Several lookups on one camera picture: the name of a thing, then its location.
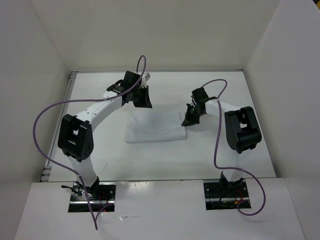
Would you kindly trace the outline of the white skirt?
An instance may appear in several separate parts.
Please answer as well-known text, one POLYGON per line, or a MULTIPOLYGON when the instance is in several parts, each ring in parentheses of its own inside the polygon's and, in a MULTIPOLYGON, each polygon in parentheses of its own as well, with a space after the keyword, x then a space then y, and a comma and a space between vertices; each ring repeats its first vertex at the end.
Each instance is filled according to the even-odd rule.
POLYGON ((187 133, 178 111, 135 111, 127 117, 124 141, 127 144, 183 141, 187 133))

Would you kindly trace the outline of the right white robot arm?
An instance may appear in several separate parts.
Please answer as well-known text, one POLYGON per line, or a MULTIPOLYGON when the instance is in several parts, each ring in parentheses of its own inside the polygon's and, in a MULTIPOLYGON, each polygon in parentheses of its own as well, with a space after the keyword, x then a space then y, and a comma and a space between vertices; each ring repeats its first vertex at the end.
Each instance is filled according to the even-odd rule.
POLYGON ((221 102, 217 97, 209 97, 203 87, 192 91, 191 104, 187 104, 183 127, 200 123, 200 117, 218 117, 218 133, 214 147, 213 163, 217 165, 217 152, 221 139, 222 121, 225 126, 226 142, 236 152, 238 159, 244 158, 243 152, 256 148, 262 140, 261 130, 252 107, 239 107, 221 102))

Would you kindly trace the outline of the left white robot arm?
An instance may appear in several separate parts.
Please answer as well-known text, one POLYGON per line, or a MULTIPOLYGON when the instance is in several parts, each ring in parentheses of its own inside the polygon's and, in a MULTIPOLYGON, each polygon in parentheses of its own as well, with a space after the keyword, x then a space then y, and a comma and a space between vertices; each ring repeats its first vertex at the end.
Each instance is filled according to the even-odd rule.
POLYGON ((62 118, 57 145, 76 171, 77 194, 88 200, 94 200, 102 194, 100 180, 91 161, 94 150, 93 132, 111 113, 129 102, 136 108, 152 108, 149 79, 149 73, 126 71, 123 79, 106 89, 101 101, 76 115, 66 114, 62 118))

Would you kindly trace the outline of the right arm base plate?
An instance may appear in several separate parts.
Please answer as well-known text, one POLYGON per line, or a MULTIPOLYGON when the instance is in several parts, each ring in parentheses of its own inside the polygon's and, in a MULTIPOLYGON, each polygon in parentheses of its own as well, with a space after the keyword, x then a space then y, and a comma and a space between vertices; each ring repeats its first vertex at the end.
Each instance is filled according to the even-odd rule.
POLYGON ((218 180, 203 182, 205 207, 207 211, 251 209, 247 184, 244 181, 240 187, 231 190, 222 190, 218 180))

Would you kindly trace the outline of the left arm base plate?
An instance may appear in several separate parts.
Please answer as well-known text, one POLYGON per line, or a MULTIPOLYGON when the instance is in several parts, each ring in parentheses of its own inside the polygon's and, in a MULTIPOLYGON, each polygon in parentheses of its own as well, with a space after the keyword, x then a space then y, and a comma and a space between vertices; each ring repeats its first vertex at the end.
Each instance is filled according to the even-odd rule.
MULTIPOLYGON (((62 185, 62 188, 70 189, 69 200, 69 213, 86 213, 89 212, 85 192, 80 191, 77 183, 74 182, 72 187, 62 185)), ((116 198, 116 183, 115 182, 100 182, 99 193, 95 196, 90 196, 90 205, 94 213, 101 212, 114 212, 115 211, 115 198, 116 198)))

